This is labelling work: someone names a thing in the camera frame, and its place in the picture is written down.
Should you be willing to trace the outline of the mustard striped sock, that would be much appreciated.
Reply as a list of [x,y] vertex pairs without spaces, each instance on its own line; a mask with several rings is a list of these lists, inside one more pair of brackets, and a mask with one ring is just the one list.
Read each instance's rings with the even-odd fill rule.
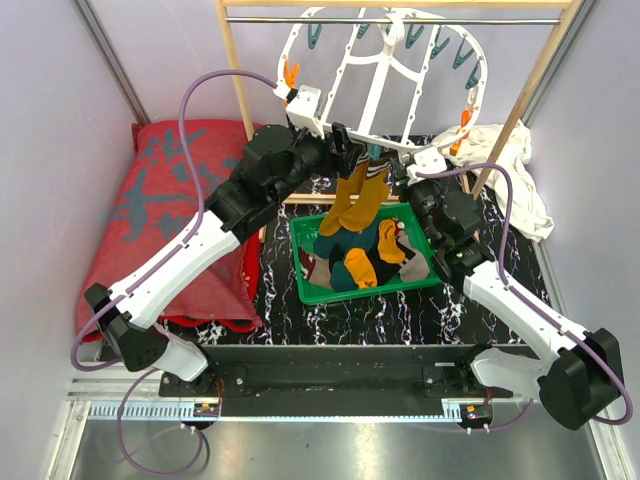
[[367,166],[358,199],[339,216],[342,227],[357,232],[364,230],[374,221],[390,193],[387,184],[389,166],[389,162],[376,167],[371,164]]
[[367,161],[361,162],[348,179],[338,179],[336,199],[319,227],[321,236],[332,236],[341,228],[349,231],[359,231],[366,226],[366,216],[364,214],[356,213],[355,211],[349,213],[349,210],[357,206],[357,204],[351,204],[351,196],[361,193],[367,166]]

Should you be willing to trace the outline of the white oval clip hanger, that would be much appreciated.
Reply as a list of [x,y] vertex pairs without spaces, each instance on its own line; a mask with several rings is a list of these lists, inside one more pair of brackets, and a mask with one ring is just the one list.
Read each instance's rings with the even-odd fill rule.
[[[306,9],[299,18],[327,18],[320,12],[323,6]],[[347,70],[357,67],[373,69],[370,83],[363,87],[366,93],[361,116],[357,126],[349,129],[351,139],[394,149],[403,155],[412,155],[420,150],[410,140],[412,127],[416,121],[419,101],[426,89],[427,76],[431,64],[451,43],[454,36],[460,40],[458,50],[452,61],[454,70],[465,63],[474,63],[466,81],[466,102],[461,115],[460,125],[436,137],[432,146],[442,153],[450,147],[457,149],[461,140],[468,136],[471,128],[478,120],[483,104],[488,80],[488,62],[484,50],[477,39],[464,26],[445,25],[410,25],[395,21],[405,18],[444,18],[435,14],[409,7],[389,7],[379,18],[394,20],[391,25],[349,25],[350,36],[343,47],[341,61],[336,69],[331,87],[322,91],[323,100],[319,107],[319,117],[323,124],[325,136],[331,131],[330,114],[337,104],[338,93],[345,83]],[[359,8],[355,18],[374,18],[367,15],[367,8]],[[308,47],[313,49],[319,39],[322,28],[326,25],[295,24],[292,25],[277,64],[278,83],[284,83],[293,89],[294,81],[289,77],[289,60],[296,40],[300,38],[303,27],[307,28]],[[383,95],[391,91],[390,82],[402,79],[412,86],[407,111],[401,121],[401,136],[398,140],[385,140],[373,130],[374,120],[383,106]]]

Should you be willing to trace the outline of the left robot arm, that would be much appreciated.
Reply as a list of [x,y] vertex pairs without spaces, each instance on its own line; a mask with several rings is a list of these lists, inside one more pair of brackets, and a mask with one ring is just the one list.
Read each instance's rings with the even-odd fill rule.
[[215,386],[216,372],[195,344],[157,326],[165,307],[197,276],[273,220],[280,204],[315,174],[348,178],[365,146],[344,125],[315,136],[282,125],[259,128],[228,180],[176,237],[142,267],[84,294],[99,331],[130,372],[165,370],[196,396]]

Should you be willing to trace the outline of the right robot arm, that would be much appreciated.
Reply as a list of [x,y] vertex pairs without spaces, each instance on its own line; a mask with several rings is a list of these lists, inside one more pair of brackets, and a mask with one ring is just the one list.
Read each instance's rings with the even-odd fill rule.
[[496,315],[533,351],[532,357],[497,347],[474,348],[454,371],[466,396],[487,387],[539,402],[561,426],[578,430],[589,421],[628,423],[634,404],[624,383],[620,344],[608,330],[590,331],[523,289],[496,255],[474,237],[482,223],[476,201],[461,191],[442,192],[442,180],[458,175],[436,155],[408,155],[392,163],[400,199],[410,205],[436,253],[438,277]]

